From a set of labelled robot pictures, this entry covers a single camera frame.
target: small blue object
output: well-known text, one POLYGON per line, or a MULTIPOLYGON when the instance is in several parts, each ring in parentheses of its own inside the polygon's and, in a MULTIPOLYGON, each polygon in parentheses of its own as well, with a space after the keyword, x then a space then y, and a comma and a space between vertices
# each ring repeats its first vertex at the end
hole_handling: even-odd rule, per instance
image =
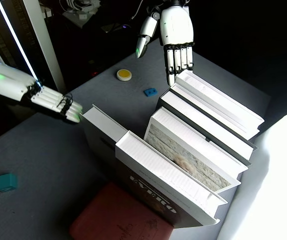
POLYGON ((149 88, 149 89, 144 90, 143 92, 147 97, 151 97, 151 96, 156 95, 158 93, 155 88, 149 88))
POLYGON ((0 192, 7 192, 18 187, 17 176, 12 173, 0 175, 0 192))

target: thick book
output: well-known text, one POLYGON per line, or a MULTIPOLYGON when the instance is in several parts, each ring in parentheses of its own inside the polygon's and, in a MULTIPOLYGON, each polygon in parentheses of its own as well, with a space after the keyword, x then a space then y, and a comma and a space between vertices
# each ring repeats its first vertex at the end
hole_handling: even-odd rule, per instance
POLYGON ((258 114, 188 70, 180 73, 175 82, 214 107, 217 113, 224 114, 227 120, 246 129, 256 130, 264 122, 258 114))
POLYGON ((175 228, 214 225, 222 197, 132 132, 115 147, 117 175, 175 228))
POLYGON ((108 183, 70 226, 75 240, 168 240, 173 226, 108 183))
POLYGON ((90 149, 106 164, 116 166, 115 145, 127 130, 95 105, 81 115, 90 149))
POLYGON ((221 125, 223 128, 227 129, 228 131, 237 136, 240 136, 240 138, 249 140, 257 133, 259 133, 258 129, 249 129, 244 127, 243 125, 226 116, 224 113, 217 110, 215 107, 211 106, 209 103, 202 100, 200 97, 194 95, 192 92, 190 92, 178 83, 172 85, 170 91, 185 102, 192 105, 195 109, 198 109, 200 112, 215 121, 217 124, 221 125))
POLYGON ((173 92, 167 91, 159 98, 157 109, 160 107, 175 114, 205 136, 208 141, 215 143, 244 165, 251 165, 249 159, 255 149, 251 142, 244 138, 240 139, 173 92))
POLYGON ((150 118, 144 140, 216 193, 240 185, 248 168, 161 107, 150 118))

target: table top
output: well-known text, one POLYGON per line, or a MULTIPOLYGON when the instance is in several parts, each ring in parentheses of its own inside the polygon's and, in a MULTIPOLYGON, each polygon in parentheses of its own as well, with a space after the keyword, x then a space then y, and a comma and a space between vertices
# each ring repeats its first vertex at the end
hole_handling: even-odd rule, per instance
MULTIPOLYGON (((264 117, 270 97, 194 53, 194 73, 264 117)), ((72 91, 84 112, 96 104, 126 129, 144 136, 158 97, 168 89, 159 41, 145 56, 132 54, 72 91), (128 69, 132 79, 119 81, 128 69), (144 90, 158 95, 146 97, 144 90)), ((0 175, 13 173, 18 189, 0 192, 0 240, 71 240, 68 228, 108 181, 89 149, 81 124, 36 113, 0 137, 0 175)), ((231 202, 236 188, 223 192, 231 202)), ((213 226, 175 229, 171 240, 215 240, 229 204, 220 206, 213 226)))

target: white robotic hand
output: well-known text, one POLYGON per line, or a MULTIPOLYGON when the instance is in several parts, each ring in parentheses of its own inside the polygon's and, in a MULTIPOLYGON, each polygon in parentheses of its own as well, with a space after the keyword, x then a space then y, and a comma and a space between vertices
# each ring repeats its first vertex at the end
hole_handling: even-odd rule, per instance
POLYGON ((188 0, 169 0, 168 8, 161 12, 156 9, 144 21, 136 48, 136 57, 141 58, 147 44, 154 35, 160 19, 160 32, 164 48, 167 81, 175 83, 176 75, 188 69, 193 70, 194 29, 189 17, 188 7, 182 7, 188 0))
POLYGON ((31 102, 59 113, 69 121, 79 123, 83 107, 71 95, 42 86, 27 73, 0 63, 0 95, 21 101, 24 96, 31 102))

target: yellow disc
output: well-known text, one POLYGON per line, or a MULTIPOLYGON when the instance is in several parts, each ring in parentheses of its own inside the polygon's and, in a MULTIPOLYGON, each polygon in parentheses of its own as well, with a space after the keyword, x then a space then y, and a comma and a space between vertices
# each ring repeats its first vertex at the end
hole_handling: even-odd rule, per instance
POLYGON ((117 78, 121 81, 129 81, 132 79, 132 73, 127 69, 120 69, 117 72, 117 78))

